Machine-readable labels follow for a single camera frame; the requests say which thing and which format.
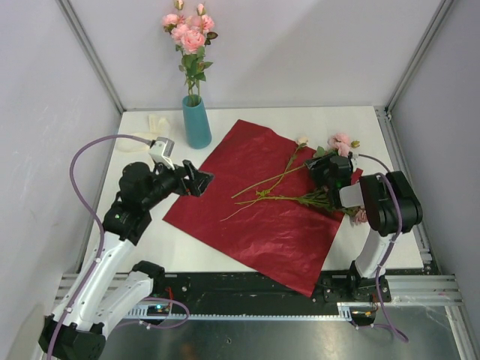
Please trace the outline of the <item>dark red wrapping paper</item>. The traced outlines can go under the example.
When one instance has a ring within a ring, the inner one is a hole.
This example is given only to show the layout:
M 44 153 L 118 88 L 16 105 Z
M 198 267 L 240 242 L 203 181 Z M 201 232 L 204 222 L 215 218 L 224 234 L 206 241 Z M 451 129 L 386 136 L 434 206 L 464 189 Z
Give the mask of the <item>dark red wrapping paper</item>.
M 214 174 L 201 197 L 181 196 L 164 221 L 241 264 L 295 290 L 310 295 L 342 220 L 347 215 L 327 212 L 285 200 L 257 202 L 231 215 L 253 200 L 255 191 L 232 199 L 240 190 L 283 172 L 296 143 L 268 127 L 238 120 L 200 169 Z M 312 158 L 314 150 L 303 148 L 294 167 Z M 315 185 L 306 168 L 287 175 L 269 194 L 300 197 Z

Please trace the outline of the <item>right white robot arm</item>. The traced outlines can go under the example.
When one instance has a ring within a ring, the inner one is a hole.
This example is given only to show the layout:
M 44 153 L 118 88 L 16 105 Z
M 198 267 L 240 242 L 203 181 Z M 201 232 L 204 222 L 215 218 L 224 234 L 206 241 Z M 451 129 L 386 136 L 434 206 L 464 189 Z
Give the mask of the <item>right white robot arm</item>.
M 422 206 L 401 171 L 354 176 L 353 156 L 330 153 L 306 160 L 316 190 L 312 206 L 366 216 L 370 227 L 360 254 L 344 276 L 323 277 L 326 302 L 390 301 L 386 262 L 398 237 L 422 222 Z

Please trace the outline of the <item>cream ribbon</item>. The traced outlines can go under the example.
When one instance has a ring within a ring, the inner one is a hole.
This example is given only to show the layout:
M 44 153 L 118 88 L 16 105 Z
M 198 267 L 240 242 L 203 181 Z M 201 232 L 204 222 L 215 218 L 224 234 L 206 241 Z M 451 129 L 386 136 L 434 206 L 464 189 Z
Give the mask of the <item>cream ribbon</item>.
M 172 126 L 166 117 L 148 114 L 147 119 L 147 131 L 134 132 L 130 134 L 133 137 L 139 137 L 147 140 L 147 143 L 139 142 L 133 139 L 121 138 L 115 141 L 115 149 L 124 153 L 147 152 L 150 149 L 150 144 L 152 141 L 156 140 L 158 137 L 170 137 Z

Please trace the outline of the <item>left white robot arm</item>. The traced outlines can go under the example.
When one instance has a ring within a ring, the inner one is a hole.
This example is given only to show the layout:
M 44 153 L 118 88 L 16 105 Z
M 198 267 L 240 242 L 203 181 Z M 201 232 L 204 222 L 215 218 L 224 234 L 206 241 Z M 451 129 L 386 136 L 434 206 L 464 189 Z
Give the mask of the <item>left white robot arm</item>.
M 111 294 L 107 290 L 151 223 L 150 211 L 170 194 L 201 197 L 213 179 L 189 160 L 182 166 L 135 162 L 123 169 L 93 254 L 44 320 L 38 343 L 48 359 L 99 359 L 125 315 L 143 299 L 159 299 L 165 293 L 164 268 L 148 261 L 138 262 Z

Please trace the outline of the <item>pink rose stem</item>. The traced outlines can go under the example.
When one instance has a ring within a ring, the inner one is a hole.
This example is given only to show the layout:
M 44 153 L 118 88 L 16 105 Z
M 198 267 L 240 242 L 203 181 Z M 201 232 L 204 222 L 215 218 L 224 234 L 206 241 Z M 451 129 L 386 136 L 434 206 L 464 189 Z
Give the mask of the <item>pink rose stem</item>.
M 330 136 L 328 138 L 327 144 L 328 144 L 327 148 L 323 148 L 322 146 L 318 146 L 316 148 L 316 151 L 313 154 L 313 158 L 319 158 L 323 155 L 330 155 L 330 154 L 340 155 L 340 156 L 343 156 L 343 157 L 347 158 L 350 151 L 352 151 L 353 149 L 358 149 L 361 146 L 361 142 L 359 140 L 357 140 L 357 139 L 351 140 L 350 137 L 345 133 L 336 133 L 335 135 Z
M 214 31 L 215 21 L 208 15 L 205 3 L 199 3 L 195 11 L 196 13 L 191 15 L 195 16 L 195 26 L 190 27 L 181 42 L 187 50 L 184 57 L 187 61 L 187 75 L 196 81 L 194 93 L 201 97 L 201 83 L 206 81 L 206 70 L 213 65 L 206 60 L 206 47 L 212 44 L 218 34 Z
M 187 20 L 182 13 L 184 6 L 184 1 L 175 0 L 173 2 L 175 11 L 162 17 L 162 27 L 163 31 L 168 33 L 173 39 L 175 50 L 181 53 L 181 64 L 179 65 L 179 70 L 185 75 L 185 84 L 187 86 L 188 96 L 187 105 L 189 107 L 195 107 L 199 103 L 198 97 L 194 93 L 196 81 L 192 76 L 188 76 L 187 61 L 184 60 L 184 57 L 187 55 L 187 50 L 182 45 L 182 38 L 187 31 L 190 30 Z

